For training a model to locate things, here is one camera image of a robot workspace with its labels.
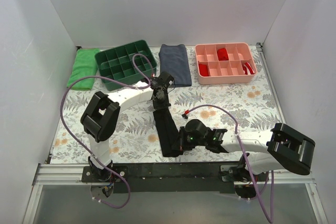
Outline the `black underwear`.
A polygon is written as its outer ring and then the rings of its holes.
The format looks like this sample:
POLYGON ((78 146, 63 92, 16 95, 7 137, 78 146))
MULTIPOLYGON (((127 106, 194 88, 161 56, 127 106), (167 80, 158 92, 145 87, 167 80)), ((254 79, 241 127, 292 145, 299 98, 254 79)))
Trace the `black underwear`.
POLYGON ((183 151, 173 149, 173 144, 179 139, 179 131, 169 109, 156 110, 153 112, 153 115, 162 155, 164 157, 178 157, 182 155, 183 151))

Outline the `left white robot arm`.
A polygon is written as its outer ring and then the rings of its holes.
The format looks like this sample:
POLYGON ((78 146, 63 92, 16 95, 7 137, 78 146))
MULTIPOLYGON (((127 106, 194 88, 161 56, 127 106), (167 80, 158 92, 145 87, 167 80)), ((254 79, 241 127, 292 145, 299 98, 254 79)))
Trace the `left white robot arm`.
POLYGON ((89 156, 91 172, 100 182, 112 175, 109 154, 109 138, 116 129, 119 114, 139 103, 152 101, 155 127, 163 156, 174 155, 171 144, 177 140, 179 131, 169 111, 168 88, 174 78, 167 72, 158 77, 137 82, 131 89, 104 94, 96 92, 81 117, 81 124, 89 135, 92 154, 89 156))

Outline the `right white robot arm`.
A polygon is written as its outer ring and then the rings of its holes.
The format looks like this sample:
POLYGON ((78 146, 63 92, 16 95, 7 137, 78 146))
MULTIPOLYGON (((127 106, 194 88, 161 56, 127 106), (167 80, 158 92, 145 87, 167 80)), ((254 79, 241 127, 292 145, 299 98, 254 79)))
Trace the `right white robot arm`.
POLYGON ((312 139, 283 123, 276 123, 270 131, 235 133, 206 127, 197 119, 181 127, 171 140, 171 148, 178 154, 197 146, 213 153, 241 151, 238 164, 221 172, 229 181, 235 182, 249 182, 260 174, 282 169, 307 176, 315 145, 312 139))

